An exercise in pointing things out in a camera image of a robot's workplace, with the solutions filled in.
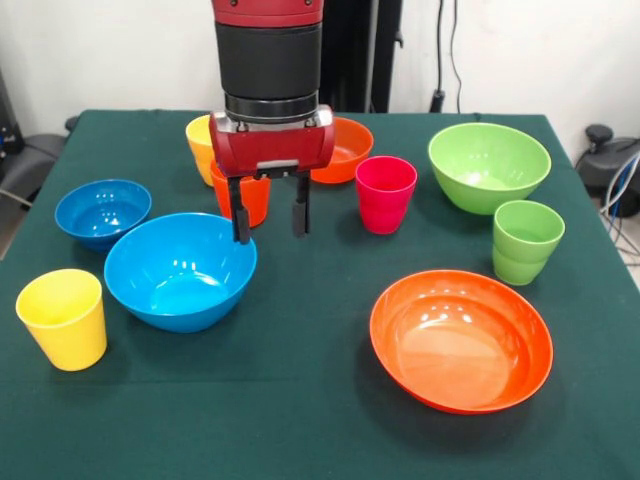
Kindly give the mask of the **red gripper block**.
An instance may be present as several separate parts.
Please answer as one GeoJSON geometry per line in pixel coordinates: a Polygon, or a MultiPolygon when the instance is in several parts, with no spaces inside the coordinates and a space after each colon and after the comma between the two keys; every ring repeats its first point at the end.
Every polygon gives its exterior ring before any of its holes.
{"type": "Polygon", "coordinates": [[[335,143],[335,118],[327,105],[312,117],[282,124],[242,123],[224,112],[209,116],[214,158],[227,177],[234,241],[248,244],[249,213],[242,201],[241,178],[287,170],[296,175],[292,228],[296,237],[309,233],[309,170],[329,164],[335,143]]]}

